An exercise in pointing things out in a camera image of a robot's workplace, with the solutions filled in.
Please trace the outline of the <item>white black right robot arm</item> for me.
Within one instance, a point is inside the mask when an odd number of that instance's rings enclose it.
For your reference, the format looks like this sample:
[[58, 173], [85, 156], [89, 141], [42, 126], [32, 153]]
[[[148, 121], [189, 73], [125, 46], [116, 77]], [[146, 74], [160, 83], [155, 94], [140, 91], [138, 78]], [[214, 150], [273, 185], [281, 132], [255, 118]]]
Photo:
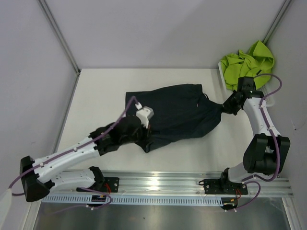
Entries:
[[256, 89], [254, 80], [254, 77], [240, 77], [237, 89], [223, 103], [224, 113], [237, 115], [243, 110], [253, 132], [243, 161], [226, 169], [227, 177], [219, 181], [220, 190], [227, 194], [235, 190], [236, 183], [255, 178], [273, 181], [283, 169], [290, 149], [290, 139], [276, 129], [267, 110], [267, 96]]

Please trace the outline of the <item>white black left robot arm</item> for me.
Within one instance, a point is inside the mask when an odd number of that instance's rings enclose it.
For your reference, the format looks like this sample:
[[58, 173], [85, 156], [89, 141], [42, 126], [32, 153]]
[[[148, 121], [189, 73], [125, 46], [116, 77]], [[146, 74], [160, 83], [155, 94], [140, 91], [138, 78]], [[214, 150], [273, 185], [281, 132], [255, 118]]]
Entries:
[[74, 146], [49, 156], [33, 159], [26, 156], [20, 161], [20, 175], [27, 202], [46, 197], [52, 191], [76, 186], [98, 192], [104, 187], [104, 177], [98, 167], [90, 167], [80, 174], [64, 170], [85, 160], [102, 156], [135, 143], [145, 147], [151, 141], [150, 120], [129, 115], [107, 126], [99, 127]]

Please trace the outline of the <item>dark navy shorts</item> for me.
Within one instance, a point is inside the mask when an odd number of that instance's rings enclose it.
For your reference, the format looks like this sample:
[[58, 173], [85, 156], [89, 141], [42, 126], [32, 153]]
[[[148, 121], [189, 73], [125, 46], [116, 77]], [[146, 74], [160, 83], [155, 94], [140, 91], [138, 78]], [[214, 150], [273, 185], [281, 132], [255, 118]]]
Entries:
[[148, 153], [183, 139], [201, 138], [221, 122], [223, 107], [203, 93], [201, 84], [181, 84], [153, 91], [127, 92], [125, 101], [135, 96], [153, 109], [151, 140], [139, 144]]

